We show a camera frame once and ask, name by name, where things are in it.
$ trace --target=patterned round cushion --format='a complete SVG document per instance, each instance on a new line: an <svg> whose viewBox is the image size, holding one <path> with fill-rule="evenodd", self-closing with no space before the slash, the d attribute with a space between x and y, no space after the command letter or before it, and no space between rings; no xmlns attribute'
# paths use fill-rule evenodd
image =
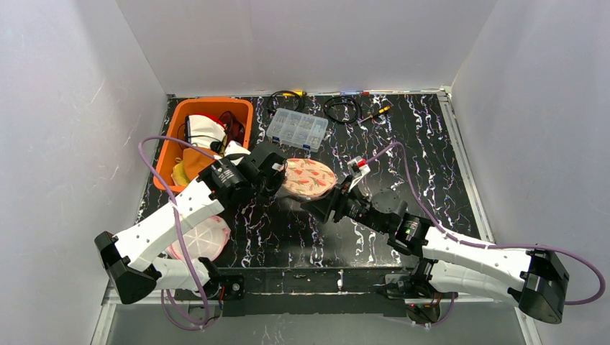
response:
<svg viewBox="0 0 610 345"><path fill-rule="evenodd" d="M283 187L291 194L308 198L322 196L337 182L326 165L306 158L288 159Z"/></svg>

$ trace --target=floor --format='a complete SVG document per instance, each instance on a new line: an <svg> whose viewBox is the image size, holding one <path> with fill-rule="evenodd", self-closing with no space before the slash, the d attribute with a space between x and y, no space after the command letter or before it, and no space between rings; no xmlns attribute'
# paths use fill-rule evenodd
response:
<svg viewBox="0 0 610 345"><path fill-rule="evenodd" d="M426 331L371 314L259 315L222 318L205 332L182 331L159 305L118 305L108 344L526 344L514 309L456 303L446 323Z"/></svg>

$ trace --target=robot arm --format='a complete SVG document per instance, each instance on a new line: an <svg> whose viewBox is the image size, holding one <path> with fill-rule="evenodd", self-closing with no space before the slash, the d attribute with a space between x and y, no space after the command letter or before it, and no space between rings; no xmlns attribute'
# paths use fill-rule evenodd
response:
<svg viewBox="0 0 610 345"><path fill-rule="evenodd" d="M425 286L436 293L469 293L518 306L527 315L560 323L569 281L554 252L525 249L467 247L433 227L429 219L407 212L407 204L393 190L364 196L355 184L369 169L359 157L350 161L349 175L322 199L301 207L321 222L344 216L388 234L388 245L405 255L420 257L419 266L401 282L409 288ZM444 229L460 241L493 245Z"/></svg>
<svg viewBox="0 0 610 345"><path fill-rule="evenodd" d="M102 264L121 302L137 302L153 290L196 290L184 263L158 257L178 239L173 208L178 210L186 233L228 205L253 196L272 196L281 187L286 159L275 145L261 143L248 152L231 143L226 153L188 184L177 196L177 205L168 203L129 229L116 235L105 231L95 238ZM210 280L227 282L209 259L198 258L193 264L202 285Z"/></svg>

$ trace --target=white wall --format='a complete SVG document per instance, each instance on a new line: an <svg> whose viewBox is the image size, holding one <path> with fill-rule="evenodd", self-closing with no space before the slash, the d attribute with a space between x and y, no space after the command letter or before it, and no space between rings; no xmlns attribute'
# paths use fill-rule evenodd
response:
<svg viewBox="0 0 610 345"><path fill-rule="evenodd" d="M557 245L610 278L610 3L500 0L454 84L499 242ZM568 259L568 299L597 288ZM545 344L607 344L610 298L565 307Z"/></svg>
<svg viewBox="0 0 610 345"><path fill-rule="evenodd" d="M88 344L165 96L117 4L0 5L0 343Z"/></svg>
<svg viewBox="0 0 610 345"><path fill-rule="evenodd" d="M166 93L450 85L495 0L117 0Z"/></svg>

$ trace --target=yellow cloth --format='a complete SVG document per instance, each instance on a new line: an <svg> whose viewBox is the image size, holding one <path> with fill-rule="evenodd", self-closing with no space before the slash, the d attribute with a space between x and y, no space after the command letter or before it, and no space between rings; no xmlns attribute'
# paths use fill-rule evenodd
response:
<svg viewBox="0 0 610 345"><path fill-rule="evenodd" d="M184 170L184 162L180 158L176 158L177 164L173 167L172 170L172 180L175 185L188 185L191 180L186 176L186 171Z"/></svg>
<svg viewBox="0 0 610 345"><path fill-rule="evenodd" d="M216 154L216 152L206 149L203 147L199 148L202 151L209 153L212 157ZM214 162L213 158L202 155L200 152L197 152L194 149L188 148L182 152L182 162L184 164L184 172L186 173L186 177L192 181L199 173L210 166Z"/></svg>

